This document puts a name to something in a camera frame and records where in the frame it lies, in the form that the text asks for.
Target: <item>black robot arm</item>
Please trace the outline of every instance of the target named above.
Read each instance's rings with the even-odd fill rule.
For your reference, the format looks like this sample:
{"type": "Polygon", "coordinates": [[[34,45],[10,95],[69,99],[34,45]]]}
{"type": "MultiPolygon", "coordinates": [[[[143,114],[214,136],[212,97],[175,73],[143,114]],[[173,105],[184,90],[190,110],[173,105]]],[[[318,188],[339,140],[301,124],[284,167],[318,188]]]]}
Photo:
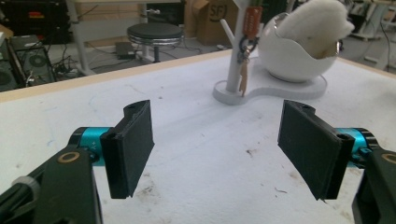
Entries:
{"type": "Polygon", "coordinates": [[[352,209],[356,223],[396,220],[396,153],[361,128],[334,129],[315,108],[285,101],[278,145],[318,200],[336,199],[350,163],[364,169],[352,209]]]}
{"type": "Polygon", "coordinates": [[[152,141],[149,101],[124,108],[114,128],[78,128],[67,146],[0,195],[0,223],[103,223],[92,165],[106,165],[110,194],[133,196],[152,141]]]}

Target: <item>stool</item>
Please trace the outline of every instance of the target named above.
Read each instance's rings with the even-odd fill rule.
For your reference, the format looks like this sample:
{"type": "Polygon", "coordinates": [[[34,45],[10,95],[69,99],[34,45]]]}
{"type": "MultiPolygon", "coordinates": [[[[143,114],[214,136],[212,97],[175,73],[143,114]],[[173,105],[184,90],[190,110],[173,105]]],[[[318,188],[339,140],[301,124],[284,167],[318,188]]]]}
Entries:
{"type": "Polygon", "coordinates": [[[131,42],[154,47],[154,63],[159,63],[159,46],[180,43],[183,31],[172,24],[151,22],[129,27],[127,35],[131,42]]]}

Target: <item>white tabletop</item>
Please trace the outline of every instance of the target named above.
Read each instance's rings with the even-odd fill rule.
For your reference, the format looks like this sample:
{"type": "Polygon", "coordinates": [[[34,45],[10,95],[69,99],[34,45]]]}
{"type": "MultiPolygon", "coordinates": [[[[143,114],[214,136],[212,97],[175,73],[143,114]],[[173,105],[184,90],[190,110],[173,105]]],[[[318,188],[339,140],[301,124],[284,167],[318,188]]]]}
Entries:
{"type": "MultiPolygon", "coordinates": [[[[229,61],[221,52],[0,93],[0,191],[76,128],[113,127],[126,105],[150,99],[156,145],[134,197],[111,200],[105,168],[94,168],[105,223],[353,223],[361,171],[347,169],[338,200],[315,201],[277,146],[283,99],[230,106],[212,97],[229,61]]],[[[324,76],[326,93],[301,102],[395,150],[396,78],[343,60],[324,76]]]]}

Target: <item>stand base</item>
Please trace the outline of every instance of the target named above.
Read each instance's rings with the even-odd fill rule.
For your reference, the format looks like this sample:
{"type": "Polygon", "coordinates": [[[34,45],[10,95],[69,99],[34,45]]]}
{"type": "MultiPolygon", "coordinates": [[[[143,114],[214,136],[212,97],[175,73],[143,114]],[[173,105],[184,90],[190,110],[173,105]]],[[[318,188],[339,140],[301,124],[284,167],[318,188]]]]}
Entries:
{"type": "Polygon", "coordinates": [[[144,62],[155,63],[154,62],[155,61],[154,57],[151,57],[149,55],[145,55],[144,52],[142,52],[142,51],[138,51],[136,53],[136,56],[137,56],[138,59],[143,60],[144,62]]]}
{"type": "Polygon", "coordinates": [[[310,100],[319,98],[327,88],[324,77],[315,77],[306,82],[293,83],[271,76],[258,60],[251,62],[248,69],[247,91],[245,97],[239,91],[226,90],[227,81],[219,81],[213,90],[213,96],[226,105],[242,105],[259,95],[272,95],[291,100],[310,100]]]}
{"type": "Polygon", "coordinates": [[[85,77],[92,76],[92,75],[96,75],[96,73],[93,72],[90,68],[84,69],[84,68],[82,67],[82,64],[77,64],[77,65],[76,65],[76,68],[77,68],[77,70],[78,70],[83,76],[85,76],[85,77]]]}

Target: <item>screw hole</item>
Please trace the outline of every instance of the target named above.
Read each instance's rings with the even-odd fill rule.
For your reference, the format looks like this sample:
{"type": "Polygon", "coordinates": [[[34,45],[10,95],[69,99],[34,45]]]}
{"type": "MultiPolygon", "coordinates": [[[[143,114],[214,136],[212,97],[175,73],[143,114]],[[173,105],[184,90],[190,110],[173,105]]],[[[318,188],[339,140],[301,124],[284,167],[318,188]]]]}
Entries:
{"type": "Polygon", "coordinates": [[[309,106],[309,105],[302,105],[302,106],[301,106],[301,109],[302,109],[302,110],[312,110],[312,107],[309,106]]]}
{"type": "Polygon", "coordinates": [[[394,154],[389,154],[389,153],[383,154],[382,158],[388,162],[396,164],[396,155],[394,154]]]}
{"type": "Polygon", "coordinates": [[[58,162],[60,163],[68,163],[71,161],[75,161],[76,159],[78,159],[79,157],[79,153],[78,152],[67,152],[64,153],[62,156],[60,156],[58,158],[58,162]]]}
{"type": "Polygon", "coordinates": [[[74,223],[71,218],[68,217],[63,217],[60,220],[54,222],[54,224],[71,224],[74,223]]]}

